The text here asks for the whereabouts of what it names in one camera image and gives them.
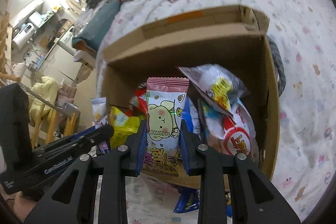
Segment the left hand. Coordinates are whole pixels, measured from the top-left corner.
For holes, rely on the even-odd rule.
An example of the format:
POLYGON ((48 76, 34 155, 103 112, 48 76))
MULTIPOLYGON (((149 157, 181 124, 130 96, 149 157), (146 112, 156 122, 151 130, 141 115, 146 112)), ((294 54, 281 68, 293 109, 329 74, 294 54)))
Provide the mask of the left hand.
POLYGON ((14 200, 13 211, 15 215, 23 222, 36 204, 36 201, 26 198, 23 192, 17 192, 14 200))

